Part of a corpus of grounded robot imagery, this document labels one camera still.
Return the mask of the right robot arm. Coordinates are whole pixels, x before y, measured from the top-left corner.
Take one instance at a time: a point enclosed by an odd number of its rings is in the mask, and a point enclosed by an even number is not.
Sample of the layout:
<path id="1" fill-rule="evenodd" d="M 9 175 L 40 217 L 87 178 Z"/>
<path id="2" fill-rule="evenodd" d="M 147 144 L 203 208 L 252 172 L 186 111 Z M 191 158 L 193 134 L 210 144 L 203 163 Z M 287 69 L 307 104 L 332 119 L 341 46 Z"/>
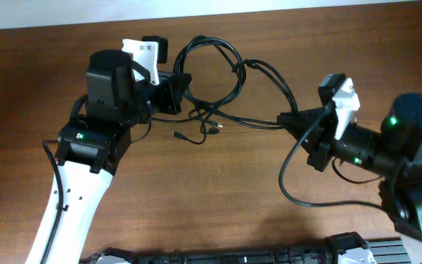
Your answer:
<path id="1" fill-rule="evenodd" d="M 343 163 L 365 169 L 381 180 L 382 202 L 377 209 L 388 215 L 402 235 L 411 261 L 422 263 L 422 94 L 398 96 L 378 132 L 350 122 L 336 138 L 341 118 L 335 114 L 334 103 L 297 114 L 283 112 L 278 123 L 297 141 L 278 176 L 279 187 L 289 201 L 309 208 L 370 205 L 358 200 L 305 202 L 289 194 L 284 174 L 299 147 L 308 153 L 307 163 L 317 171 Z"/>

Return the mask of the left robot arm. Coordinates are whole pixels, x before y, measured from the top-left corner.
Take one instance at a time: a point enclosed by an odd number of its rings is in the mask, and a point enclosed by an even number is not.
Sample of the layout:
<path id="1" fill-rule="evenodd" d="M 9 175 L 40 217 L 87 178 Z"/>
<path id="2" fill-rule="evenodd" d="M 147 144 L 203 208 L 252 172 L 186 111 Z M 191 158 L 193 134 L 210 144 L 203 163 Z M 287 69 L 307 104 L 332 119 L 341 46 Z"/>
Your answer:
<path id="1" fill-rule="evenodd" d="M 131 129 L 152 115 L 179 114 L 189 73 L 152 71 L 119 50 L 89 58 L 87 93 L 74 103 L 47 156 L 53 185 L 28 263 L 77 263 L 95 212 L 133 143 Z"/>

